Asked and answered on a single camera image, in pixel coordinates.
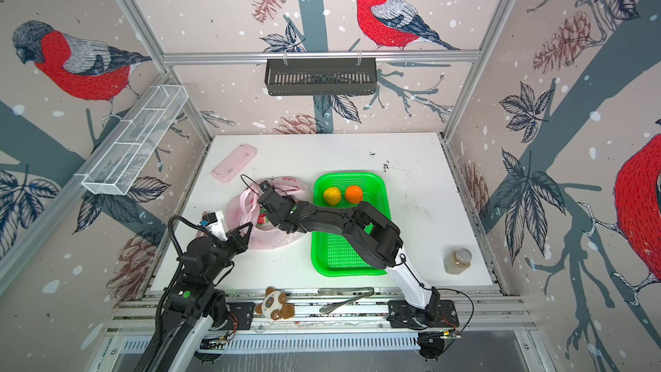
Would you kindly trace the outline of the aluminium horizontal frame bar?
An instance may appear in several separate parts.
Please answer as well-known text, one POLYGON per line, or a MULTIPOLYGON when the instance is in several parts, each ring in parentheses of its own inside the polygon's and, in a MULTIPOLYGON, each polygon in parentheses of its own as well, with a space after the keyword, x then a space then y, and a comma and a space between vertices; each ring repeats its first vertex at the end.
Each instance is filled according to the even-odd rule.
POLYGON ((164 53, 162 63, 179 65, 260 65, 268 60, 321 60, 321 59, 375 59, 376 62, 478 62, 482 57, 479 50, 414 50, 414 51, 347 51, 347 52, 304 52, 304 53, 164 53))

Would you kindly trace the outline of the red dragon fruit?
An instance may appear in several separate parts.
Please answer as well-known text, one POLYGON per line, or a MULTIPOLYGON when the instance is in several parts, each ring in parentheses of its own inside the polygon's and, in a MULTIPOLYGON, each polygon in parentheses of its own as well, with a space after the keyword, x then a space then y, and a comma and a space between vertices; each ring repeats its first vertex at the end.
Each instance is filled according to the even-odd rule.
POLYGON ((269 218, 265 213, 261 213, 258 216, 258 221, 256 222, 256 226, 260 229, 270 229, 273 227, 273 225, 271 224, 269 218))

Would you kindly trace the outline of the metal tongs on rail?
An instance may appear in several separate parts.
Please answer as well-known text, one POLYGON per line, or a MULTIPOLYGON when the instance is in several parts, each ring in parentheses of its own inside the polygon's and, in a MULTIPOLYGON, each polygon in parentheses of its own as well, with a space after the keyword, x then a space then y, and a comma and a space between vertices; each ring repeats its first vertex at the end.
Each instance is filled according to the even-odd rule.
POLYGON ((368 298, 375 294, 375 289, 372 287, 363 288, 324 288, 319 289, 318 294, 321 296, 348 296, 344 301, 327 304, 319 309, 321 314, 330 314, 343 306, 352 304, 361 299, 368 298))

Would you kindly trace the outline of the black hanging wall basket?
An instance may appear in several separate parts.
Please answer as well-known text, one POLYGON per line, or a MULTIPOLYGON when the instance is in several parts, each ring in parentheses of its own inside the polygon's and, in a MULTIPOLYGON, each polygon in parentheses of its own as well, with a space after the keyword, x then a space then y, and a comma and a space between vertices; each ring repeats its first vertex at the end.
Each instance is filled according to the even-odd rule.
POLYGON ((377 90, 375 59, 269 60, 270 96, 366 96, 377 90))

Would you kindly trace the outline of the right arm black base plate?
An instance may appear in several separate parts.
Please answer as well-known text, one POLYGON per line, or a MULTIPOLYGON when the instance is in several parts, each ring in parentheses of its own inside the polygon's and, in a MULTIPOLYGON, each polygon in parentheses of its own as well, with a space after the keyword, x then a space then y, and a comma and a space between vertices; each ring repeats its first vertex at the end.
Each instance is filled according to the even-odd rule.
POLYGON ((458 329, 460 322, 454 302, 440 300, 434 318, 430 318, 423 309, 415 308, 406 301, 387 303, 387 321, 393 329, 423 331, 428 328, 458 329))

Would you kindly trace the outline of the panda plush toy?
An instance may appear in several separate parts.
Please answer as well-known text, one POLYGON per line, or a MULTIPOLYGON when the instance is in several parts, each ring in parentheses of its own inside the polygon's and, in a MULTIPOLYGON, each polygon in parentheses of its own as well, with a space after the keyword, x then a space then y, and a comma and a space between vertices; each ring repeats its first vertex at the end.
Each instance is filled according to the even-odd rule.
POLYGON ((268 320, 289 320, 295 315, 295 308, 287 302, 287 295, 273 287, 268 287, 265 297, 255 307, 255 313, 268 320))

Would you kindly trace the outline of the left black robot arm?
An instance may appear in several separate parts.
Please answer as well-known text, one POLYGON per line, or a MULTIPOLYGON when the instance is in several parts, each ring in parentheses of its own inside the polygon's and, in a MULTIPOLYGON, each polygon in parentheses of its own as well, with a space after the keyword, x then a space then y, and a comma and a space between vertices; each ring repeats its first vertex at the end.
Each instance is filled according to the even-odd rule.
POLYGON ((247 251, 252 229, 251 222, 236 227, 225 241, 206 232, 177 250, 177 270, 159 300, 155 332, 136 371, 184 371, 209 332, 250 329, 256 304, 229 303, 217 286, 247 251))

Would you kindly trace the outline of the orange fruit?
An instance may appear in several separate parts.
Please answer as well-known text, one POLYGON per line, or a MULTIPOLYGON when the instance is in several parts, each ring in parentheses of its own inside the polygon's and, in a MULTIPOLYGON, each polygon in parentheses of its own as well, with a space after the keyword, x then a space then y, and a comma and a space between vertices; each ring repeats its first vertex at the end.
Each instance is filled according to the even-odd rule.
POLYGON ((358 204, 363 201, 363 190, 357 185, 351 185, 344 192, 344 199, 348 203, 358 204))

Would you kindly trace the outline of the pink rectangular lid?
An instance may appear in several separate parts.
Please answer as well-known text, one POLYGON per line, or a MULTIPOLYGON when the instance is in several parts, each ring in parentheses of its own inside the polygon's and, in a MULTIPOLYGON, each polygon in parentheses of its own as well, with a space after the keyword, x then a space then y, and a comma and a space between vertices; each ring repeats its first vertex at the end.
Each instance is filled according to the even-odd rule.
POLYGON ((241 144, 211 171, 211 176, 223 184, 228 184, 251 163, 257 154, 258 150, 254 146, 241 144))

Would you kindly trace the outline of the pink plastic bag with fruit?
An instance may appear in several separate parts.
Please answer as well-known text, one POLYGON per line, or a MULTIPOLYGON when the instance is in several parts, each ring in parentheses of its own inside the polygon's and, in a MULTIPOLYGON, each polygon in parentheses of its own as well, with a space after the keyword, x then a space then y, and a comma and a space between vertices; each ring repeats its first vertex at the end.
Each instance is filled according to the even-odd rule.
MULTIPOLYGON (((274 177, 267 179, 267 182, 282 196, 289 195, 297 201, 311 200, 310 189, 299 179, 274 177)), ((251 183, 251 187, 232 198, 224 211, 227 227, 239 227, 251 222, 253 224, 249 241, 251 250, 275 250, 302 239, 305 236, 302 232, 287 234, 273 224, 266 214, 266 208, 258 203, 258 197, 262 193, 258 184, 251 183)))

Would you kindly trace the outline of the small glass jar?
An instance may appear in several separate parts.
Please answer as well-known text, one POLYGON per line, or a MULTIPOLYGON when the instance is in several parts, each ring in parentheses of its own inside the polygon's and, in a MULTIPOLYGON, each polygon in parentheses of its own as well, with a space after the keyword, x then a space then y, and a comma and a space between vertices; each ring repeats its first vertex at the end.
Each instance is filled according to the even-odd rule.
POLYGON ((473 255, 468 249, 454 249, 444 258, 444 269, 449 275, 460 275, 470 267, 472 260, 473 255))

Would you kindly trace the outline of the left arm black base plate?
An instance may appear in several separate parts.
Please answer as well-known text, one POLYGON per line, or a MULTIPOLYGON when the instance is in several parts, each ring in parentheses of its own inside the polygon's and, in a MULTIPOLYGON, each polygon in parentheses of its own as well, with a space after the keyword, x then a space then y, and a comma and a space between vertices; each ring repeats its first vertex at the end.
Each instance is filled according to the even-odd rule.
POLYGON ((228 317, 221 329, 229 332, 250 330, 255 306, 254 302, 229 302, 227 304, 228 317))

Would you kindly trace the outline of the yellow fruit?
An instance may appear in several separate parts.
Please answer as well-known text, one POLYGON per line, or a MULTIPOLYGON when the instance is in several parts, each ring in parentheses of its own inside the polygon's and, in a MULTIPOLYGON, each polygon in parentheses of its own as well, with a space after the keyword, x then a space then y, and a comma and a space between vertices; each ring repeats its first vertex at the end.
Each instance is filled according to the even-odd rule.
POLYGON ((336 206, 342 201, 343 195, 339 188, 329 187, 323 193, 323 199, 329 206, 336 206))

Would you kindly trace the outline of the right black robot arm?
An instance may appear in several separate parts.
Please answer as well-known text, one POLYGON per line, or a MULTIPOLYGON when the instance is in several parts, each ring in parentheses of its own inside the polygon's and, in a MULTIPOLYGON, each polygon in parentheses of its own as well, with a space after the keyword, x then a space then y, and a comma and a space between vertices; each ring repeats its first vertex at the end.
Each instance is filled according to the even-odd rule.
POLYGON ((425 284, 409 260, 399 228, 375 206, 362 201, 353 208, 326 208, 284 196, 267 181, 258 187, 258 203, 274 226, 287 234, 322 232, 344 238, 365 263, 394 279, 414 314, 435 320, 438 290, 425 284))

